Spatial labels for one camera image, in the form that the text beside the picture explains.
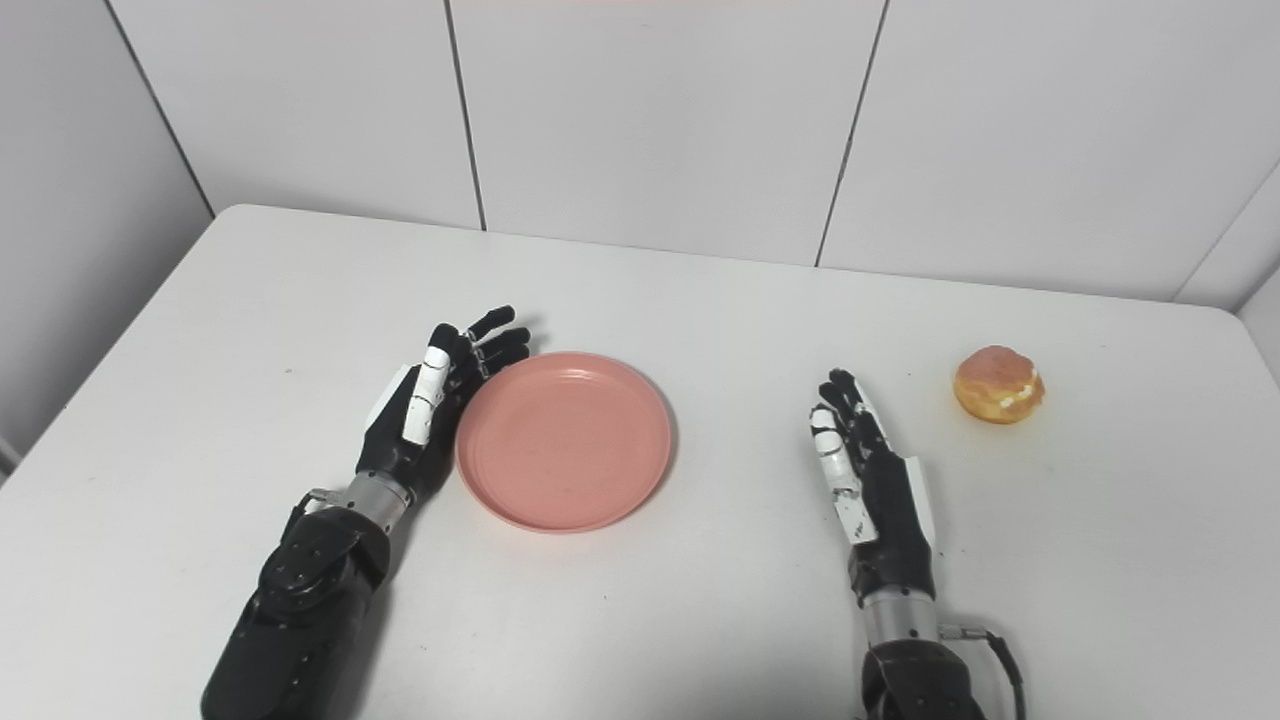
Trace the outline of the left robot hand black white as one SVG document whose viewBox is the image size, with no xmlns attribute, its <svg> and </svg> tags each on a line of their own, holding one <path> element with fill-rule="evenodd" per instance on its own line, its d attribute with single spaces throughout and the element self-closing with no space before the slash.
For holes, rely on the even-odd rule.
<svg viewBox="0 0 1280 720">
<path fill-rule="evenodd" d="M 392 480 L 415 498 L 434 496 L 452 469 L 460 420 L 476 393 L 508 366 L 531 356 L 532 333 L 499 306 L 465 329 L 442 323 L 422 359 L 392 383 L 364 433 L 360 477 Z"/>
</svg>

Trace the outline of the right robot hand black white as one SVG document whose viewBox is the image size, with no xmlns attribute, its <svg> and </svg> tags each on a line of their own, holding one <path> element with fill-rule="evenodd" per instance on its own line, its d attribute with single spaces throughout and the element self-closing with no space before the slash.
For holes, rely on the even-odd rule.
<svg viewBox="0 0 1280 720">
<path fill-rule="evenodd" d="M 858 601 L 888 588 L 934 600 L 932 512 L 918 461 L 892 448 L 852 373 L 832 369 L 818 395 L 810 436 L 851 546 Z"/>
</svg>

